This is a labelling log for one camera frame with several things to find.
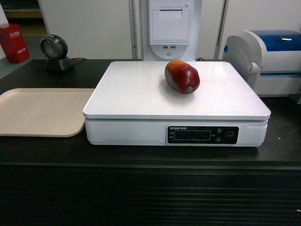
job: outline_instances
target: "dark counter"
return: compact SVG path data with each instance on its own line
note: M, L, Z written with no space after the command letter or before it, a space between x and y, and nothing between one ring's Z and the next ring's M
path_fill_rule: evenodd
M112 61L51 74L33 60L0 80L0 94L95 88ZM262 100L271 118L259 147L91 145L85 129L0 137L0 224L300 225L301 105Z

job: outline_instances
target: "scale platform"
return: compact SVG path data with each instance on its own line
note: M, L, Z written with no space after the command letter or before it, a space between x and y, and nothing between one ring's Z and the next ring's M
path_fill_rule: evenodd
M270 110L227 62L188 62L201 84L183 95L166 83L168 62L108 67L83 113L94 145L260 146Z

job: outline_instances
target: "white printer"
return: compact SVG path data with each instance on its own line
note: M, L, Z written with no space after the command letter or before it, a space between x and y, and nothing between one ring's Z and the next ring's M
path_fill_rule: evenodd
M227 38L222 59L259 96L290 96L301 102L301 32L240 31Z

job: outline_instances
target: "plastic tray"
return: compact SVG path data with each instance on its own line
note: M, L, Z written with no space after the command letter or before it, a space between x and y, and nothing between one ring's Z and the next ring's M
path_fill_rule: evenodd
M0 136L71 137L94 89L12 89L0 96Z

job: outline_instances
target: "red box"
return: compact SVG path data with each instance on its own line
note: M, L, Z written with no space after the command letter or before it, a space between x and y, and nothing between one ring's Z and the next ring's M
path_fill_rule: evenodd
M0 26L0 44L10 63L20 63L30 57L18 24Z

